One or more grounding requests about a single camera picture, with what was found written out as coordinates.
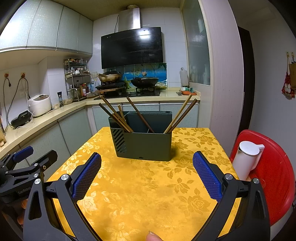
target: upper cabinet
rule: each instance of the upper cabinet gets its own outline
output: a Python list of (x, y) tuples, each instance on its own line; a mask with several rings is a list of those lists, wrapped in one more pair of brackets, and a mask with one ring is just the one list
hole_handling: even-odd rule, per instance
[(64, 7), (59, 23), (57, 49), (78, 50), (78, 28), (80, 14)]
[(93, 21), (50, 0), (27, 0), (0, 35), (0, 52), (53, 49), (92, 54)]
[(26, 48), (29, 30), (40, 0), (27, 0), (12, 16), (0, 35), (0, 50)]
[(63, 5), (42, 0), (33, 18), (27, 47), (56, 48)]
[(78, 31), (78, 51), (92, 53), (93, 21), (80, 15)]

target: bag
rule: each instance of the bag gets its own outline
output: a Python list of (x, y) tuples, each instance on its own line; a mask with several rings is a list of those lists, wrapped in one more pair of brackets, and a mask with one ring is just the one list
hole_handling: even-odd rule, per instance
[(285, 83), (284, 86), (282, 88), (282, 93), (290, 98), (295, 98), (295, 92), (294, 90), (291, 88), (291, 77), (288, 74), (288, 70), (289, 70), (289, 56), (287, 55), (287, 72), (286, 72), (286, 78), (285, 78)]
[(294, 55), (292, 55), (292, 63), (289, 64), (291, 88), (296, 89), (296, 62), (294, 61)]

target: finger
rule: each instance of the finger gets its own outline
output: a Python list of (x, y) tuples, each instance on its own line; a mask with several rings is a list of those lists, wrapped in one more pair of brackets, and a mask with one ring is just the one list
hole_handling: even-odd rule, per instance
[(23, 210), (22, 213), (17, 217), (17, 222), (20, 225), (24, 224), (24, 216), (25, 216), (25, 211)]
[(146, 236), (146, 241), (163, 241), (163, 240), (155, 233), (149, 231), (149, 233)]
[(22, 208), (26, 209), (28, 203), (28, 199), (22, 200)]

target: floral pattern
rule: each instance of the floral pattern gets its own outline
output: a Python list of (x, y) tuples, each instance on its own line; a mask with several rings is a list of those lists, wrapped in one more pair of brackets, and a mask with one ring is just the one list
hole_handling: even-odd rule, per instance
[[(110, 128), (104, 127), (75, 152), (49, 179), (71, 174), (84, 164), (93, 152), (102, 157), (102, 166), (84, 199), (80, 210), (106, 241), (145, 240), (148, 231), (163, 240), (191, 240), (203, 226), (216, 201), (211, 199), (193, 164), (193, 154), (200, 150), (209, 162), (224, 173), (237, 178), (226, 153), (208, 128), (176, 128), (172, 133), (174, 156), (170, 161), (146, 161), (116, 156)], [(221, 231), (232, 225), (239, 201)], [(73, 235), (57, 213), (67, 233)]]

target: blue gripper pad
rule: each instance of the blue gripper pad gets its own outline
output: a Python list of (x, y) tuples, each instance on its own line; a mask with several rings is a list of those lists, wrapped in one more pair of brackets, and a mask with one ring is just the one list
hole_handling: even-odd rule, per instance
[(84, 165), (83, 171), (73, 183), (72, 198), (75, 202), (85, 197), (90, 185), (92, 184), (95, 176), (98, 174), (102, 159), (98, 153), (94, 153)]
[(15, 153), (13, 155), (13, 161), (15, 163), (21, 162), (22, 160), (25, 160), (27, 157), (31, 156), (33, 152), (34, 152), (33, 147), (28, 146), (25, 149)]
[(192, 162), (210, 197), (219, 203), (222, 199), (221, 182), (211, 170), (209, 162), (198, 152), (194, 153)]

